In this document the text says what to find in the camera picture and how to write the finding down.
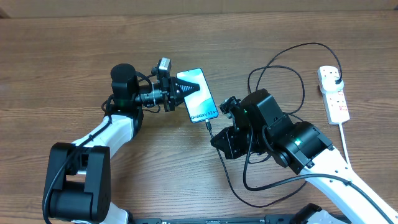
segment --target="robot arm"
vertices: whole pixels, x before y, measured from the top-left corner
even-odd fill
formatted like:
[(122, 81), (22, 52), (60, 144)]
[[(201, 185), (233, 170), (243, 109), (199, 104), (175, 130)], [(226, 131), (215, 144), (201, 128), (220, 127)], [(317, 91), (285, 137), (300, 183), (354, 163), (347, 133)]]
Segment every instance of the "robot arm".
[[(140, 130), (142, 107), (163, 104), (166, 112), (173, 111), (185, 96), (200, 89), (199, 84), (171, 77), (170, 69), (170, 59), (159, 60), (151, 71), (157, 83), (151, 83), (129, 64), (111, 70), (114, 94), (106, 102), (103, 122), (85, 137), (73, 143), (58, 142), (51, 148), (43, 196), (47, 223), (48, 217), (75, 223), (132, 221), (129, 212), (111, 202), (110, 159)], [(140, 86), (137, 77), (148, 85)], [(85, 182), (67, 181), (66, 175), (76, 174), (86, 175)]]
[(291, 179), (306, 178), (320, 189), (353, 223), (398, 223), (398, 213), (348, 167), (332, 142), (309, 122), (293, 124), (267, 90), (251, 93), (242, 101), (233, 96), (220, 109), (233, 119), (233, 126), (217, 134), (211, 145), (227, 159), (246, 155), (244, 185), (248, 190), (265, 190), (284, 182), (256, 188), (246, 183), (248, 155), (266, 152), (280, 166), (300, 174)]

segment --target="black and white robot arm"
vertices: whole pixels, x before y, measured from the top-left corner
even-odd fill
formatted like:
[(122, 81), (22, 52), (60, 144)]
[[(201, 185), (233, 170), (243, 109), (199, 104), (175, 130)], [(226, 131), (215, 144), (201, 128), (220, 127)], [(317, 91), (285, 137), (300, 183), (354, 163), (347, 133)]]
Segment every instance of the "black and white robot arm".
[[(211, 145), (223, 151), (227, 159), (246, 155), (243, 181), (248, 190), (260, 191), (305, 179), (353, 223), (398, 223), (398, 213), (349, 168), (332, 142), (309, 122), (294, 124), (267, 90), (251, 93), (242, 101), (233, 96), (220, 109), (233, 119), (233, 126), (217, 134)], [(268, 153), (276, 163), (290, 167), (298, 176), (250, 187), (246, 171), (252, 152)]]
[[(141, 128), (142, 107), (158, 105), (173, 111), (199, 84), (170, 76), (171, 61), (162, 58), (151, 71), (151, 83), (129, 64), (111, 70), (113, 95), (103, 122), (73, 143), (56, 143), (50, 151), (43, 196), (43, 215), (75, 223), (127, 224), (129, 212), (111, 202), (110, 159)], [(139, 85), (138, 77), (148, 85)], [(67, 181), (66, 175), (86, 175), (85, 182)]]

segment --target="phone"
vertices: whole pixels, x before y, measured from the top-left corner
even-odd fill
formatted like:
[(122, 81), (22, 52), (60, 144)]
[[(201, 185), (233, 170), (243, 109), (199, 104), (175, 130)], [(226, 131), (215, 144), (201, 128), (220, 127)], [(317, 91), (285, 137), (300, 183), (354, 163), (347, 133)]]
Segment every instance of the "phone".
[(205, 75), (200, 68), (177, 73), (177, 78), (197, 83), (200, 90), (184, 98), (185, 105), (191, 122), (197, 123), (206, 119), (218, 117), (218, 110), (211, 96), (209, 86), (207, 85)]

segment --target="table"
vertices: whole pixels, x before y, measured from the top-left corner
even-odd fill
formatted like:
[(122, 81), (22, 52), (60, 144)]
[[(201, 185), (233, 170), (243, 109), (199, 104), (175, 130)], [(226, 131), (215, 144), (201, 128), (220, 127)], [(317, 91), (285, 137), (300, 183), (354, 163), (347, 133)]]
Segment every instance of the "table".
[[(131, 63), (146, 75), (161, 57), (172, 59), (173, 75), (200, 67), (219, 105), (233, 95), (243, 99), (251, 70), (304, 42), (327, 44), (339, 57), (351, 115), (344, 127), (353, 169), (398, 210), (397, 23), (396, 11), (1, 19), (0, 223), (43, 223), (49, 150), (99, 125), (116, 64)], [(319, 66), (336, 66), (331, 53), (305, 46), (281, 55), (274, 65), (290, 66), (303, 76), (306, 97), (297, 115), (342, 149), (318, 89)], [(300, 104), (300, 82), (291, 72), (270, 69), (260, 87), (284, 111)], [(213, 132), (231, 124), (220, 115), (212, 121)], [(226, 161), (237, 193), (256, 205), (301, 184), (248, 192), (243, 165), (243, 157)], [(273, 160), (248, 172), (254, 186), (294, 175)], [(296, 213), (309, 202), (340, 212), (310, 184), (268, 208), (241, 203), (228, 187), (205, 124), (192, 124), (184, 105), (167, 114), (145, 113), (139, 134), (111, 161), (111, 185), (112, 201), (136, 218), (260, 217)]]

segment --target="wooden surface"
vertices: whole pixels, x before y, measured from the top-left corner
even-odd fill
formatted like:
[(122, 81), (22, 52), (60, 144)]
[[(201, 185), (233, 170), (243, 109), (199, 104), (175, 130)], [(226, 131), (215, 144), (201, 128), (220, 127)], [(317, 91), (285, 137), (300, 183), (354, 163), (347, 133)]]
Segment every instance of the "wooden surface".
[(0, 0), (11, 18), (393, 10), (398, 0)]
[[(150, 74), (158, 59), (168, 57), (173, 74), (201, 67), (219, 105), (232, 95), (247, 95), (252, 69), (287, 47), (312, 41), (334, 49), (343, 66), (351, 115), (344, 127), (353, 168), (398, 210), (397, 23), (394, 11), (0, 20), (0, 223), (43, 223), (49, 150), (100, 124), (114, 65), (131, 63)], [(341, 149), (317, 81), (319, 66), (336, 65), (331, 53), (303, 47), (281, 55), (274, 65), (302, 74), (306, 98), (297, 114)], [(300, 103), (300, 82), (293, 73), (270, 69), (261, 87), (284, 111)], [(217, 133), (231, 120), (220, 116), (212, 124)], [(269, 208), (246, 206), (231, 193), (209, 141), (205, 124), (192, 124), (184, 105), (167, 114), (146, 113), (140, 133), (111, 161), (112, 201), (135, 217), (259, 217), (295, 213), (309, 202), (339, 212), (310, 184)], [(256, 205), (301, 184), (248, 192), (243, 164), (243, 158), (226, 161), (237, 193)], [(260, 186), (293, 175), (269, 160), (250, 166), (248, 178)]]

